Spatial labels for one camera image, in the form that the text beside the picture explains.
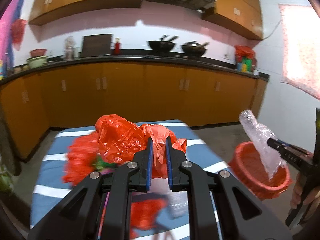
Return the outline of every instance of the blue striped cloth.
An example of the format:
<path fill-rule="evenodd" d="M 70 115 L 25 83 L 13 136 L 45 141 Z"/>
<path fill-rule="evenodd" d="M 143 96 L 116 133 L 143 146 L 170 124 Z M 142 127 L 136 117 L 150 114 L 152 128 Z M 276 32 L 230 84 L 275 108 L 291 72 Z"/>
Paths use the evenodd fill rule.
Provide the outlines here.
<path fill-rule="evenodd" d="M 201 140 L 185 123 L 180 120 L 168 120 L 161 122 L 148 122 L 151 124 L 162 124 L 173 131 L 177 138 L 187 139 L 186 157 L 188 160 L 197 163 L 204 170 L 218 172 L 228 167 L 209 147 Z M 73 143 L 76 137 L 90 134 L 95 131 L 94 126 L 66 129 L 57 134 L 48 154 L 43 158 L 39 171 L 38 180 L 33 191 L 31 205 L 31 228 L 41 220 L 65 195 L 71 190 L 69 183 L 62 182 L 64 165 L 68 146 Z M 159 197 L 155 193 L 136 195 L 133 201 Z M 160 231 L 168 231 L 175 240 L 189 239 L 189 218 L 188 214 L 179 218 L 172 218 L 168 207 L 162 209 L 156 219 L 157 225 L 162 228 Z M 153 234 L 158 233 L 152 230 L 137 230 L 138 240 L 153 239 Z"/>

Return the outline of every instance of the red plastic bag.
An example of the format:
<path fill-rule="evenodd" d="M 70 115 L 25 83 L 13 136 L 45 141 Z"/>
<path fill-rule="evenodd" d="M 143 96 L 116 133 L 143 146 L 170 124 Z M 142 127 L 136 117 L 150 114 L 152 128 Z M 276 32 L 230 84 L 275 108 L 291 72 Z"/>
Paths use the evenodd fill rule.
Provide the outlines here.
<path fill-rule="evenodd" d="M 158 212 L 167 205 L 163 199 L 148 199 L 131 204 L 131 227 L 149 230 L 154 227 Z"/>
<path fill-rule="evenodd" d="M 100 117 L 95 127 L 99 152 L 107 163 L 132 161 L 136 152 L 147 148 L 142 130 L 117 114 Z"/>
<path fill-rule="evenodd" d="M 99 152 L 97 137 L 97 132 L 78 137 L 69 147 L 68 162 L 62 178 L 65 183 L 71 182 L 75 186 L 94 170 L 92 163 Z"/>
<path fill-rule="evenodd" d="M 166 179 L 165 139 L 170 136 L 172 147 L 186 153 L 187 140 L 179 139 L 163 125 L 136 124 L 116 114 L 104 115 L 96 123 L 99 152 L 107 163 L 132 161 L 136 152 L 147 148 L 148 138 L 153 140 L 152 178 Z"/>
<path fill-rule="evenodd" d="M 17 19 L 11 25 L 12 44 L 16 50 L 20 50 L 27 22 L 28 21 L 23 19 Z"/>
<path fill-rule="evenodd" d="M 160 124 L 143 124 L 140 126 L 145 134 L 146 141 L 151 137 L 153 141 L 153 170 L 152 178 L 166 179 L 167 175 L 167 161 L 165 157 L 165 139 L 170 136 L 172 147 L 174 149 L 186 153 L 187 139 L 177 140 L 175 134 Z"/>
<path fill-rule="evenodd" d="M 236 45 L 235 48 L 236 55 L 239 55 L 240 57 L 247 57 L 253 59 L 256 55 L 256 53 L 248 46 Z"/>

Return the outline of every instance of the red bowl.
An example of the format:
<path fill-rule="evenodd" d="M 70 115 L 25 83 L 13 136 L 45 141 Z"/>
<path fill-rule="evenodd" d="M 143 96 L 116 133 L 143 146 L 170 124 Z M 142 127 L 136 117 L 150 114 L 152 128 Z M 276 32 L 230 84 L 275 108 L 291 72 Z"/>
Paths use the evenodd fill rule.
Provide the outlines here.
<path fill-rule="evenodd" d="M 44 56 L 44 54 L 47 52 L 46 49 L 34 49 L 30 51 L 31 57 L 41 57 Z"/>

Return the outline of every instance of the countertop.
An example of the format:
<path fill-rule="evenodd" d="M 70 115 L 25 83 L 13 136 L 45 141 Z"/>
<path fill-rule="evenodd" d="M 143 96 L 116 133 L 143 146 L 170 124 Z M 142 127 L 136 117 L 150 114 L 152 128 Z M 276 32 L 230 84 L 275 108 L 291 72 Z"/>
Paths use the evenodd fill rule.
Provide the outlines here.
<path fill-rule="evenodd" d="M 209 59 L 205 57 L 201 57 L 200 60 L 191 60 L 191 59 L 184 59 L 180 57 L 159 57 L 159 56 L 149 56 L 149 55 L 119 55 L 119 56 L 99 56 L 99 57 L 83 57 L 77 58 L 73 60 L 61 60 L 60 57 L 55 57 L 49 60 L 56 60 L 53 62 L 48 62 L 42 67 L 32 68 L 25 71 L 21 71 L 19 73 L 12 74 L 8 77 L 3 78 L 0 80 L 0 85 L 4 85 L 16 78 L 31 74 L 31 73 L 39 73 L 42 71 L 58 68 L 58 67 L 68 67 L 71 65 L 78 65 L 78 64 L 88 64 L 88 63 L 101 63 L 101 62 L 155 62 L 155 63 L 169 63 L 169 64 L 177 64 L 177 65 L 185 65 L 185 66 L 192 66 L 198 67 L 202 69 L 210 69 L 210 70 L 219 70 L 225 71 L 229 73 L 235 73 L 242 76 L 255 78 L 255 79 L 262 79 L 264 81 L 269 80 L 269 75 L 260 73 L 260 75 L 254 75 L 252 73 L 240 72 L 236 69 L 232 69 L 231 67 L 234 66 L 229 63 L 225 63 L 222 61 Z"/>

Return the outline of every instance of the curtain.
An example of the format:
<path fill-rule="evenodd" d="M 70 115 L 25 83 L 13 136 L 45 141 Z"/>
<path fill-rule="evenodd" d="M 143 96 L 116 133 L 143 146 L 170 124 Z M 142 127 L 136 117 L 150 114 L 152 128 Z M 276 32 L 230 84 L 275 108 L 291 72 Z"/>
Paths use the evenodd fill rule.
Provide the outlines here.
<path fill-rule="evenodd" d="M 320 99 L 320 19 L 311 6 L 279 7 L 284 37 L 282 82 Z"/>

